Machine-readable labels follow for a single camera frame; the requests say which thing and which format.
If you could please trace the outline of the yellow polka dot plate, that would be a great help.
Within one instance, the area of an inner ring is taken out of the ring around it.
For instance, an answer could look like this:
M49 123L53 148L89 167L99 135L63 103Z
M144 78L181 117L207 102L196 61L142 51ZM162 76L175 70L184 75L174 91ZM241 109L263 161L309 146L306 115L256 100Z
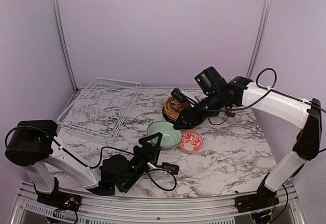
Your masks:
M170 107L170 100L171 100L172 96L170 96L166 101L165 101L165 110L166 113L168 115L170 115L171 117L177 117L177 113L176 111L174 111L171 107Z

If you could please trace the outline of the cream brown cup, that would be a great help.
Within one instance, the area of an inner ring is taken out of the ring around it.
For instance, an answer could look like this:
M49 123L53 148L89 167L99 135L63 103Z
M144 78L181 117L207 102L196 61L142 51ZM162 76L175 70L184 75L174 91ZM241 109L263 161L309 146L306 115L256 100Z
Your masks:
M229 117L235 117L236 116L236 112L235 111L226 111L225 114Z

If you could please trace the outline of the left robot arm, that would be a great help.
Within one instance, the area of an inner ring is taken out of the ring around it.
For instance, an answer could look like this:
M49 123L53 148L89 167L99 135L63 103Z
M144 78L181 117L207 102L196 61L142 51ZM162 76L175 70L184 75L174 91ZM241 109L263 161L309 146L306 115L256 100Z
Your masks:
M87 191L102 196L127 193L143 174L156 168L162 134L139 139L132 159L120 150L108 159L99 158L95 165L70 150L57 134L52 120L21 121L5 138L5 156L15 165L25 168L36 189L53 206L64 202L64 194L55 188L55 179L49 175L50 164L72 177Z

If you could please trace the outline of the dark red floral plate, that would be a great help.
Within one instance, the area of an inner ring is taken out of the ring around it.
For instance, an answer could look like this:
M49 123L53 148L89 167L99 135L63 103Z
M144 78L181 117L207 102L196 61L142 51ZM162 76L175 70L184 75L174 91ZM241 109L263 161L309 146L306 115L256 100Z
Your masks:
M191 105L187 102L180 102L178 101L177 99L175 99L174 97L171 98L170 100L170 107L180 113L182 110L188 108L188 107L191 107Z

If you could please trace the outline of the pale green glass bowl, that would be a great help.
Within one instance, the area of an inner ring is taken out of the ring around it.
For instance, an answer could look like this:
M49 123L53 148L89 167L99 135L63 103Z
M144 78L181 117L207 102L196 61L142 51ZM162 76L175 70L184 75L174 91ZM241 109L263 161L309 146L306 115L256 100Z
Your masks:
M173 124L170 122L155 121L147 128L147 135L153 135L158 132L162 134L160 147L164 150L176 147L182 140L181 131L174 129Z

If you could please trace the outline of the black rimmed cream plate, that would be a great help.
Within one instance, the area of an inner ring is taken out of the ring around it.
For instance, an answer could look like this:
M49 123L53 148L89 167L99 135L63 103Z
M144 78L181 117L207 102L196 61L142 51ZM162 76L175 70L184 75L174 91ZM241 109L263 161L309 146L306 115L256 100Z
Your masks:
M178 116L179 116L179 113L177 113L177 117L171 117L170 115L168 115L166 113L166 110L165 110L165 107L162 108L162 115L163 117L165 118L166 121L170 122L170 123L175 123Z

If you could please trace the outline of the white red patterned bowl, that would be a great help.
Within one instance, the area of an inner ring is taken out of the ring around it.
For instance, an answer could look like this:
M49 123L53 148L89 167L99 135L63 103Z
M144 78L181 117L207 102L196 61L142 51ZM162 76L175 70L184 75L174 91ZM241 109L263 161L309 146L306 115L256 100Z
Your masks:
M186 153L197 153L204 146L204 139L201 134L187 130L181 133L182 140L179 144L180 149Z

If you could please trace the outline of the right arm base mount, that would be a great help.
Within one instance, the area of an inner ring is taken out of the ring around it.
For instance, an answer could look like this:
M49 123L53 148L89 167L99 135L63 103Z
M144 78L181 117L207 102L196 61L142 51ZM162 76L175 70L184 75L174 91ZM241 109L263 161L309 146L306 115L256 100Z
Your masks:
M239 213L255 211L279 204L279 199L275 193L270 195L264 193L254 193L235 198L235 207Z

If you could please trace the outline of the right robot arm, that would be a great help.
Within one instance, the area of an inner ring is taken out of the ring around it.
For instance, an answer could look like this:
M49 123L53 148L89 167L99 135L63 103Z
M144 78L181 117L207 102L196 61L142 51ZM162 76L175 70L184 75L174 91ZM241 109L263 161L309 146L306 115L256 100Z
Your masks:
M227 82L213 66L199 73L195 81L206 97L179 114L175 129L193 129L215 114L251 108L299 129L293 148L264 177L252 195L256 207L262 208L270 202L289 178L320 153L321 113L324 110L318 99L297 98L275 90L274 85L262 86L258 81L242 76Z

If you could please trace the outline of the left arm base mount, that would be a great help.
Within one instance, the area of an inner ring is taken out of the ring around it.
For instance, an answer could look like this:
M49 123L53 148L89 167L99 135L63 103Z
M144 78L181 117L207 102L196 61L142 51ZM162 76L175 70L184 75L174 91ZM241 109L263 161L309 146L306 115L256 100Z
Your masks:
M59 208L61 210L78 211L82 197L77 194L65 192L44 194L39 193L37 201L39 203Z

